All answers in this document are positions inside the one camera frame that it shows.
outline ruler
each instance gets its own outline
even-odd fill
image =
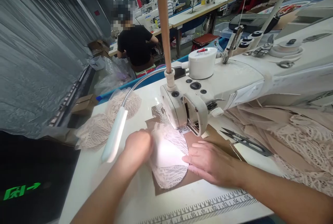
[[[165,213],[138,224],[193,224],[258,203],[247,191],[238,189],[206,201]]]

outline black t-shirt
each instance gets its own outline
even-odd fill
[[[126,50],[132,65],[141,66],[149,62],[152,38],[151,34],[143,25],[135,25],[129,30],[123,30],[118,36],[118,51]]]

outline dark hair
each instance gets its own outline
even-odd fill
[[[115,1],[113,4],[111,19],[113,21],[120,21],[122,25],[124,25],[126,21],[132,20],[130,5]]]

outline scissors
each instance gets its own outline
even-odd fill
[[[222,130],[220,130],[223,134],[225,134],[226,136],[232,138],[233,140],[235,140],[238,143],[244,144],[245,146],[249,147],[250,149],[258,152],[259,154],[262,154],[263,156],[271,156],[272,153],[263,146],[260,146],[252,141],[250,141],[249,139],[242,137],[241,135],[236,134],[235,132],[222,128],[227,132],[224,132]]]

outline gray curtain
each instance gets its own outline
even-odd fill
[[[99,37],[76,0],[0,0],[0,130],[38,136]]]

